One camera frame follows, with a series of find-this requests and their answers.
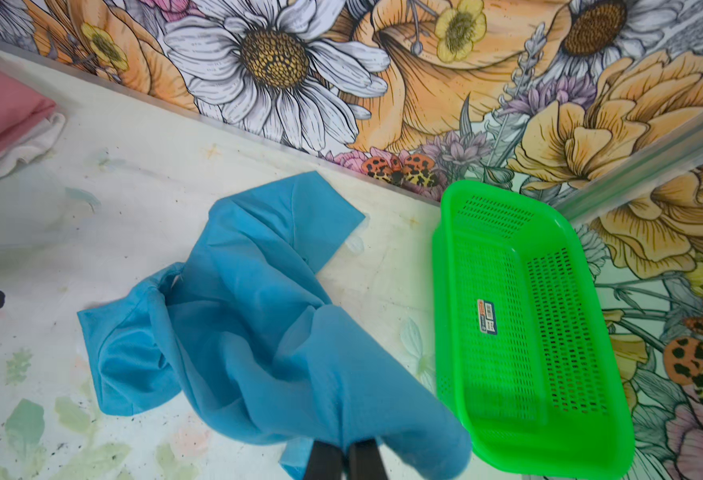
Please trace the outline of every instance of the butterfly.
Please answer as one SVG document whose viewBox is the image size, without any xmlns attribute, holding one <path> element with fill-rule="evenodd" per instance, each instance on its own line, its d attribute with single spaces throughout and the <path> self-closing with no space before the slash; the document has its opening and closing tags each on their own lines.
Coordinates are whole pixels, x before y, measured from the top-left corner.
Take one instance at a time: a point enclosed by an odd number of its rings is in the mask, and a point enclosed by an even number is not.
<svg viewBox="0 0 703 480">
<path fill-rule="evenodd" d="M 403 151 L 399 156 L 381 151 L 383 155 L 370 157 L 362 163 L 362 172 L 368 177 L 384 180 L 389 184 L 401 186 L 403 182 L 419 187 L 433 187 L 437 177 L 433 171 L 437 164 L 424 154 L 409 154 Z"/>
</svg>

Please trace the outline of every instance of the sticker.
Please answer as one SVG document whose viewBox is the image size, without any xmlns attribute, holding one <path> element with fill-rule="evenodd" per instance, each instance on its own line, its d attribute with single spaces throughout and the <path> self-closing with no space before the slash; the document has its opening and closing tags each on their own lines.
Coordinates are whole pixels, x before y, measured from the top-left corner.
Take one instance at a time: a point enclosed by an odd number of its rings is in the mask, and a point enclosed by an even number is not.
<svg viewBox="0 0 703 480">
<path fill-rule="evenodd" d="M 495 318 L 495 305 L 493 302 L 477 300 L 477 314 L 480 317 L 480 331 L 491 335 L 498 335 Z"/>
</svg>

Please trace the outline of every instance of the white cloth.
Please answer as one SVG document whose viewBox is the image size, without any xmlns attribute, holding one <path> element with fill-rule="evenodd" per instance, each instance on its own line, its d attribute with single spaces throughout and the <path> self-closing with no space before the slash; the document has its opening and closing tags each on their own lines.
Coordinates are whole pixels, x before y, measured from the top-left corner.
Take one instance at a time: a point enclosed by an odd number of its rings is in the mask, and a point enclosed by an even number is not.
<svg viewBox="0 0 703 480">
<path fill-rule="evenodd" d="M 65 124 L 66 117 L 60 113 L 54 113 L 35 125 L 10 147 L 2 150 L 0 152 L 0 178 L 10 174 L 18 162 L 22 161 L 28 164 L 47 152 L 58 140 Z"/>
</svg>

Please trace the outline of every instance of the floral print wall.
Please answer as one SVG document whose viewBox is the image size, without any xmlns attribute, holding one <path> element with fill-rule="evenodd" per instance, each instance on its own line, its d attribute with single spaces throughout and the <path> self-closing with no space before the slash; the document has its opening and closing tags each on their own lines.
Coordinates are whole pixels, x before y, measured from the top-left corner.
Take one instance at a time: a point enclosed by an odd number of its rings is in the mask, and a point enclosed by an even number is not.
<svg viewBox="0 0 703 480">
<path fill-rule="evenodd" d="M 703 0 L 0 0 L 0 40 L 433 200 L 552 203 L 703 111 Z M 703 479 L 703 165 L 578 234 L 631 478 Z"/>
</svg>

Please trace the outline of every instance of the brown flower center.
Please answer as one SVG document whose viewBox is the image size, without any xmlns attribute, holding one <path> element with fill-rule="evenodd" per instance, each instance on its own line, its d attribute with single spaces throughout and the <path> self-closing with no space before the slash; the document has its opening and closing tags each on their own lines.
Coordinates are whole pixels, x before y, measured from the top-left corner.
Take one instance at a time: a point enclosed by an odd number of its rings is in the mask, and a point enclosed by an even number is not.
<svg viewBox="0 0 703 480">
<path fill-rule="evenodd" d="M 615 40 L 625 23 L 626 5 L 622 0 L 597 3 L 573 19 L 562 46 L 577 57 L 595 54 Z"/>
<path fill-rule="evenodd" d="M 114 42 L 112 42 L 110 38 L 95 34 L 90 41 L 112 62 L 119 62 L 122 60 L 122 56 L 114 49 Z"/>
<path fill-rule="evenodd" d="M 303 44 L 283 32 L 248 33 L 242 40 L 242 63 L 257 82 L 274 88 L 297 87 L 308 74 Z"/>
<path fill-rule="evenodd" d="M 459 12 L 450 21 L 447 26 L 447 47 L 455 53 L 471 40 L 471 34 L 474 30 L 474 19 L 470 13 Z"/>
</svg>

